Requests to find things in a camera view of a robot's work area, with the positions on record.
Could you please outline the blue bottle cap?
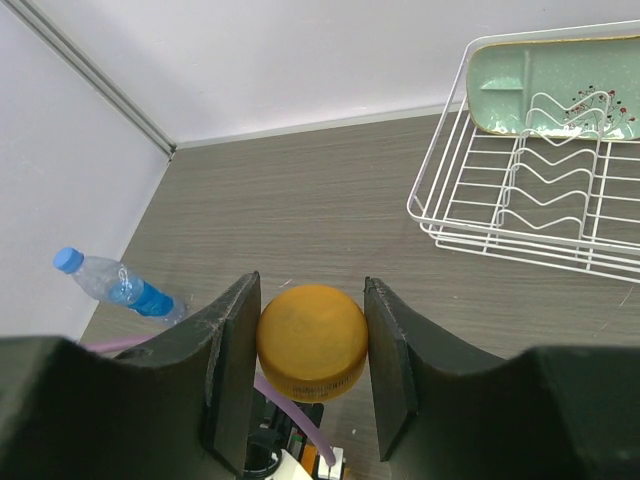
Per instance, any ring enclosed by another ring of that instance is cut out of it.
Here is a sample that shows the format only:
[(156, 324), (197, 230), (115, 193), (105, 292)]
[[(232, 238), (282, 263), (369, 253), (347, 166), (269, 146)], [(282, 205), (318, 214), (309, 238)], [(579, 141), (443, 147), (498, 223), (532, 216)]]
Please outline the blue bottle cap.
[(65, 274), (73, 274), (80, 269), (84, 258), (84, 254), (79, 250), (73, 247), (64, 247), (54, 256), (53, 266)]

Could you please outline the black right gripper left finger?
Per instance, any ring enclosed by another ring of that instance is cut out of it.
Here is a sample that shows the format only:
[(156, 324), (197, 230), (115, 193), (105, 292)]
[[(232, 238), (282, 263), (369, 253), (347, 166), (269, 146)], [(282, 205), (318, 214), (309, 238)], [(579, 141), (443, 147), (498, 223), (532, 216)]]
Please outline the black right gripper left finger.
[(260, 311), (260, 277), (248, 273), (113, 358), (62, 337), (3, 339), (2, 477), (239, 478)]

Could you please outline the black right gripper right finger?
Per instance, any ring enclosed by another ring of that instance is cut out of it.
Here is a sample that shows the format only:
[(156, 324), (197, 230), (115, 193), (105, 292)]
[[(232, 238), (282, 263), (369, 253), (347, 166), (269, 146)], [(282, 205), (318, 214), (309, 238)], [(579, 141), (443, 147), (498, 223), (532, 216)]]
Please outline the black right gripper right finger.
[(635, 479), (639, 351), (537, 346), (503, 359), (367, 278), (380, 458), (395, 479)]

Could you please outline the clear blue water bottle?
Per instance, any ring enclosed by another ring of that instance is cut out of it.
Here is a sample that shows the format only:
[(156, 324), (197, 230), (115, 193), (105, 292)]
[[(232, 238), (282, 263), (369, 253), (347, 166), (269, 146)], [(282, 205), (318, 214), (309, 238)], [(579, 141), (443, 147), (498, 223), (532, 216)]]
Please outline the clear blue water bottle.
[(125, 307), (163, 327), (173, 327), (186, 318), (187, 307), (181, 300), (154, 287), (120, 261), (84, 256), (80, 269), (66, 275), (89, 297)]

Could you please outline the orange bottle cap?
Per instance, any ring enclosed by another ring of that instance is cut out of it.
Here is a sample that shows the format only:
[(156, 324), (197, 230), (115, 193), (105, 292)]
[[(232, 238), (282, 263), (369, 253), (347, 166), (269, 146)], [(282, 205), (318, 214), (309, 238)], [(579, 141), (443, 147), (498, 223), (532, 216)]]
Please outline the orange bottle cap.
[(360, 378), (368, 353), (368, 325), (344, 291), (322, 284), (288, 289), (262, 311), (258, 359), (269, 383), (300, 403), (334, 399)]

